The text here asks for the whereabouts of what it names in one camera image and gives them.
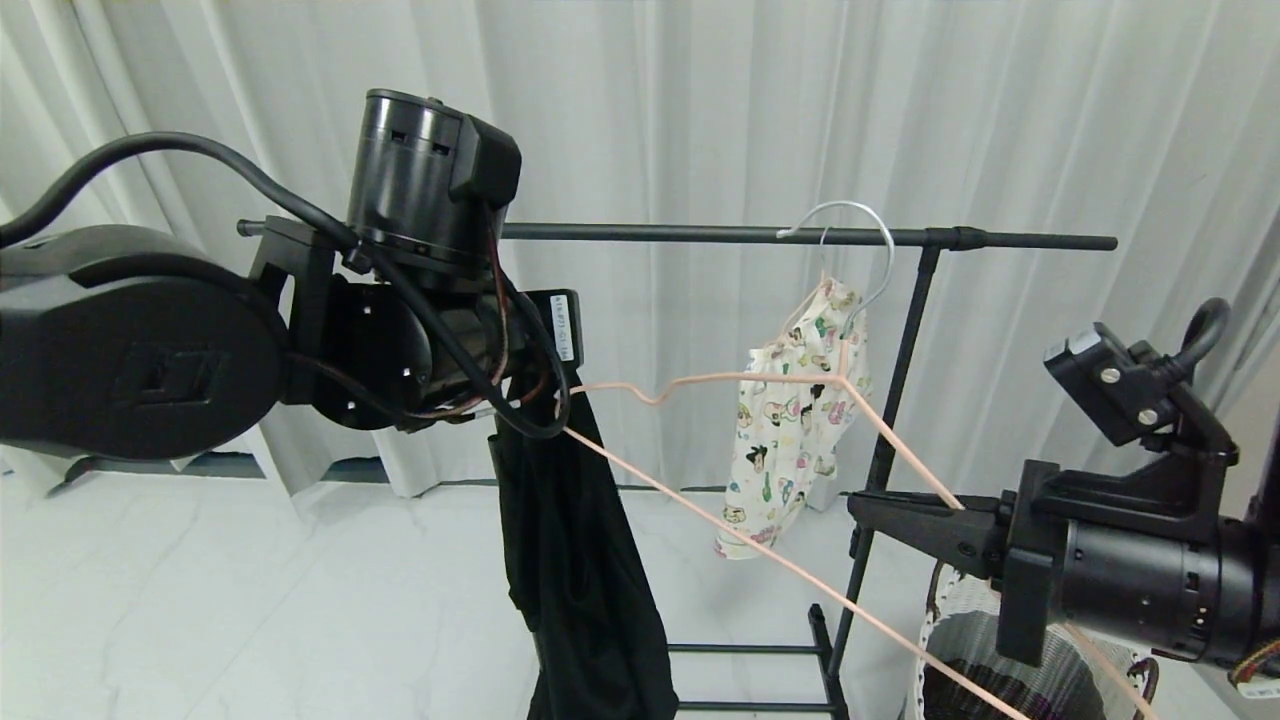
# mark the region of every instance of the clothing rack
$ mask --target clothing rack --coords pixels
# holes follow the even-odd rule
[[[732,225],[612,225],[612,224],[564,224],[564,223],[509,223],[502,236],[509,240],[579,240],[612,242],[687,242],[687,243],[730,243],[730,245],[836,245],[836,246],[882,246],[883,238],[878,229],[859,228],[820,228],[800,229],[786,238],[777,237],[776,227],[732,227]],[[915,287],[906,310],[902,340],[897,347],[893,363],[893,375],[888,395],[884,398],[884,423],[893,427],[897,409],[902,401],[902,388],[915,352],[915,341],[920,334],[924,306],[929,300],[929,287],[943,250],[968,251],[984,247],[1016,247],[1039,250],[1088,250],[1111,251],[1116,249],[1115,237],[1092,234],[1028,234],[987,232],[970,227],[893,229],[893,242],[897,247],[919,247],[920,259],[915,268]],[[867,470],[865,489],[883,491],[888,487],[890,470],[893,468],[896,451],[893,446],[879,437]],[[870,559],[872,530],[854,529],[849,543],[849,555],[854,568],[849,574],[849,589],[845,596],[856,602],[867,575],[867,562]],[[671,643],[671,652],[681,653],[723,653],[723,655],[812,655],[818,660],[822,684],[827,702],[733,702],[733,701],[682,701],[681,710],[722,711],[722,712],[790,712],[828,715],[833,720],[849,720],[849,705],[840,682],[840,666],[849,644],[849,632],[854,614],[846,607],[841,611],[832,642],[827,629],[827,619],[818,603],[809,606],[809,629],[812,644],[718,644],[718,643]]]

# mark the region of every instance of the floor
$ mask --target floor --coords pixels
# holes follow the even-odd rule
[[[13,477],[0,491],[3,720],[525,717],[535,659],[506,597],[493,488],[399,500],[324,483],[289,500],[265,480],[104,474],[52,497]],[[809,642],[817,591],[717,559],[712,530],[657,493],[623,497],[672,642]],[[778,550],[842,587],[850,528],[812,512]],[[877,539],[865,605],[914,637],[928,569]],[[685,700],[822,701],[810,657],[673,662]],[[1194,671],[1162,670],[1164,720],[1229,716]],[[852,716],[896,717],[910,673],[856,625]]]

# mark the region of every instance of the hanger hook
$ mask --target hanger hook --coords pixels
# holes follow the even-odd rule
[[[881,231],[881,237],[884,238],[884,249],[888,250],[888,261],[884,263],[884,274],[881,277],[879,287],[876,288],[876,292],[868,295],[867,300],[864,300],[863,304],[859,305],[856,310],[854,310],[852,315],[850,315],[850,319],[852,319],[855,315],[865,310],[868,305],[874,302],[876,299],[879,297],[882,292],[884,292],[884,288],[888,287],[888,278],[893,272],[893,255],[895,255],[893,233],[890,232],[888,225],[884,224],[884,220],[881,219],[881,217],[876,213],[876,210],[872,210],[870,208],[863,205],[861,202],[854,202],[852,200],[828,200],[827,202],[819,202],[814,205],[808,213],[804,214],[803,218],[796,220],[796,223],[790,228],[778,231],[777,237],[778,238],[791,237],[792,234],[799,232],[800,225],[809,222],[809,218],[813,218],[818,213],[822,213],[823,210],[831,208],[854,208],[856,210],[861,210],[863,213],[870,215],[870,218],[876,220],[876,225]],[[823,245],[826,237],[827,237],[827,231],[823,231],[822,238],[818,240],[819,246]]]

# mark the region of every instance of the white label sticker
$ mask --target white label sticker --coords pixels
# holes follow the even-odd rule
[[[568,316],[568,296],[552,296],[552,334],[556,336],[556,351],[561,361],[573,361],[573,324]]]
[[[1249,700],[1280,700],[1280,678],[1240,683],[1235,689]]]

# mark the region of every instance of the black garment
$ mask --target black garment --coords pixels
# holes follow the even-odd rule
[[[516,378],[508,392],[529,389]],[[521,411],[545,424],[554,402],[548,391]],[[600,442],[586,396],[575,395],[570,410],[568,427]],[[673,717],[667,634],[608,461],[567,434],[529,439],[502,421],[489,448],[511,600],[541,662],[529,719]]]

